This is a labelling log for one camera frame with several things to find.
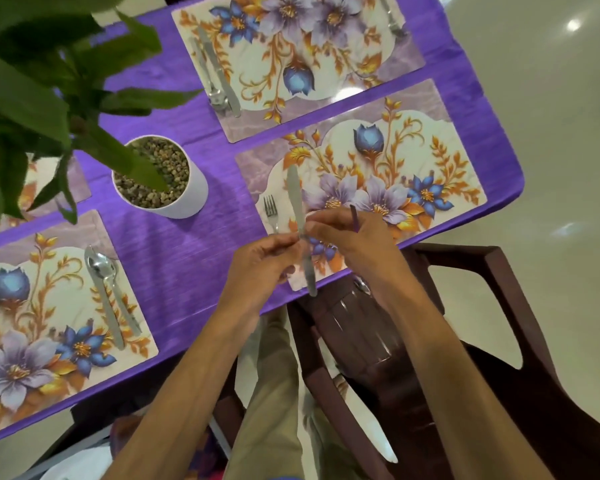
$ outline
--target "khaki pants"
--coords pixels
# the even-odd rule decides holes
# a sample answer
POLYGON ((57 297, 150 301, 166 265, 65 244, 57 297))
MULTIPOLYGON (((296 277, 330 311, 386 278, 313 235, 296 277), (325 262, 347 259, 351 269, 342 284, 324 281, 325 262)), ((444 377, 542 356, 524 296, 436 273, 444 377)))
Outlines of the khaki pants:
MULTIPOLYGON (((320 409, 314 409, 309 423, 314 432, 314 447, 319 448, 321 480, 367 478, 320 409)), ((284 321, 273 318, 262 331, 258 383, 223 480, 304 479, 297 427, 296 357, 284 321)))

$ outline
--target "human hand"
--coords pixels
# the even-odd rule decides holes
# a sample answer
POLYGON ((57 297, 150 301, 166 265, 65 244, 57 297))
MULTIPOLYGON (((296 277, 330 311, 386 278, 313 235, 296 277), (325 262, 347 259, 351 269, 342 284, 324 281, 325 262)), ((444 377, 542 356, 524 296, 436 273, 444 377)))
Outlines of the human hand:
POLYGON ((236 250, 217 311, 235 318, 250 334, 276 285, 287 280, 308 252, 308 243, 296 232, 272 234, 236 250))
POLYGON ((337 246, 347 266, 369 284, 374 297, 387 309, 390 295, 410 285, 420 288, 382 216, 358 212, 359 232, 353 232, 351 210, 346 207, 321 210, 306 218, 311 237, 337 246))

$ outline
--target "cutlery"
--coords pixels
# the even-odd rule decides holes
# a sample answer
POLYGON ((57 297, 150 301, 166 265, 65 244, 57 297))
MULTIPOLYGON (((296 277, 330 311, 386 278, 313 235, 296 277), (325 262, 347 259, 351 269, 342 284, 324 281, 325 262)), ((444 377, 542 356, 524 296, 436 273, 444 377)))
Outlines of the cutlery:
MULTIPOLYGON (((360 221, 358 220, 358 209, 356 209, 355 205, 350 205, 351 208, 351 219, 353 220, 353 232, 358 232, 360 230, 360 221)), ((353 273, 353 283, 355 286, 369 296, 371 296, 371 288, 366 281, 362 278, 362 276, 353 273)))
POLYGON ((224 76, 224 71, 220 65, 220 61, 218 60, 216 52, 214 51, 214 46, 211 44, 211 40, 209 40, 206 31, 198 29, 196 32, 198 33, 198 37, 200 37, 200 41, 202 42, 202 47, 205 49, 205 52, 209 57, 209 61, 211 61, 211 65, 214 67, 218 79, 220 80, 220 85, 222 86, 224 94, 226 95, 229 108, 231 108, 233 115, 238 118, 242 112, 242 109, 240 108, 240 101, 238 100, 238 96, 235 95, 235 91, 231 87, 231 84, 229 84, 229 81, 224 76))
POLYGON ((107 326, 109 327, 109 331, 111 332, 111 336, 113 337, 113 343, 117 348, 123 350, 125 348, 125 341, 122 338, 120 324, 116 319, 115 313, 113 313, 113 307, 109 302, 107 291, 104 288, 104 281, 103 279, 101 279, 101 277, 99 277, 94 268, 95 259, 95 252, 91 247, 88 247, 84 250, 84 262, 87 265, 87 270, 89 271, 91 279, 93 279, 93 284, 96 286, 96 290, 102 298, 102 307, 104 309, 105 321, 107 322, 107 326))
MULTIPOLYGON (((287 171, 287 192, 289 193, 291 207, 293 207, 294 214, 296 215, 298 233, 300 234, 300 237, 307 239, 304 234, 302 190, 300 188, 300 177, 298 176, 298 167, 296 165, 291 165, 287 171)), ((310 253, 303 257, 302 265, 304 268, 304 277, 306 278, 306 287, 309 290, 309 296, 318 296, 318 290, 315 287, 315 270, 313 268, 313 261, 311 260, 310 253)))
POLYGON ((264 211, 269 219, 269 225, 273 227, 273 232, 278 233, 278 208, 276 207, 276 201, 273 199, 273 195, 265 195, 264 197, 264 211))
POLYGON ((391 12, 391 7, 389 6, 389 2, 387 0, 380 0, 380 5, 384 8, 386 14, 389 17, 389 30, 391 33, 398 39, 406 37, 407 33, 402 30, 402 27, 398 25, 398 22, 395 21, 393 14, 391 12))
POLYGON ((116 282, 116 277, 118 276, 117 266, 108 256, 94 251, 90 246, 89 249, 95 256, 93 260, 93 268, 98 277, 103 282, 107 283, 109 288, 111 288, 113 291, 113 297, 116 299, 120 313, 122 313, 123 318, 128 323, 131 333, 133 333, 135 336, 142 334, 142 330, 140 330, 140 324, 136 320, 135 316, 129 313, 124 300, 122 300, 122 292, 120 291, 120 288, 116 282))
POLYGON ((206 91, 207 97, 209 98, 209 102, 211 106, 216 110, 216 112, 220 112, 224 114, 226 109, 229 107, 229 101, 222 92, 221 89, 216 88, 214 81, 211 79, 211 74, 209 74, 209 69, 207 68, 207 62, 205 58, 202 56, 204 53, 204 49, 200 47, 200 43, 193 37, 189 38, 189 43, 196 48, 196 58, 198 59, 198 65, 204 72, 204 76, 207 79, 209 90, 206 91))

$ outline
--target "pebble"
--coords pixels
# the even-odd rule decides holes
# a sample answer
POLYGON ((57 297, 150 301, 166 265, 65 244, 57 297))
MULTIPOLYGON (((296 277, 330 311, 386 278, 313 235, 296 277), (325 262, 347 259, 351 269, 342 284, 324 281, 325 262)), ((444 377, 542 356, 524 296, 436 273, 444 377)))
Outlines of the pebble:
POLYGON ((145 209, 159 209, 179 199, 189 181, 189 163, 177 145, 167 139, 149 137, 134 141, 131 147, 136 154, 144 156, 153 163, 169 190, 158 192, 135 183, 129 177, 115 173, 114 181, 123 197, 145 209))

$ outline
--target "purple table runner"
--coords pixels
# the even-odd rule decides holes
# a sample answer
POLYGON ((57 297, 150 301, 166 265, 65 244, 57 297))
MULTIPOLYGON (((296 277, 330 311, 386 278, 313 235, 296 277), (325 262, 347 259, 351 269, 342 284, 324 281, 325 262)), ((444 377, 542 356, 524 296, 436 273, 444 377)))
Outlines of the purple table runner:
MULTIPOLYGON (((188 5, 186 0, 181 5, 188 5)), ((102 115, 104 128, 126 143, 145 134, 162 135, 181 144, 209 183, 209 198, 200 213, 183 221, 169 220, 122 202, 111 172, 84 154, 80 164, 92 197, 78 204, 79 213, 97 209, 125 266, 160 354, 141 365, 76 394, 67 400, 0 430, 0 439, 85 397, 144 371, 181 352, 197 337, 213 312, 224 285, 232 253, 241 245, 266 235, 235 156, 307 125, 433 79, 487 194, 487 204, 423 232, 408 245, 501 209, 522 192, 524 177, 511 145, 493 113, 471 63, 453 39, 438 0, 398 0, 407 27, 427 62, 423 69, 369 89, 239 143, 227 142, 204 95, 171 111, 154 111, 147 118, 102 115)), ((163 53, 107 81, 107 89, 142 88, 192 90, 201 87, 191 60, 171 17, 174 6, 139 17, 153 25, 163 53)), ((116 24, 107 35, 119 35, 116 24)), ((62 220, 59 213, 0 233, 0 246, 62 220)), ((321 282, 337 279, 335 274, 321 282)), ((279 287, 266 310, 288 303, 303 292, 279 287)))

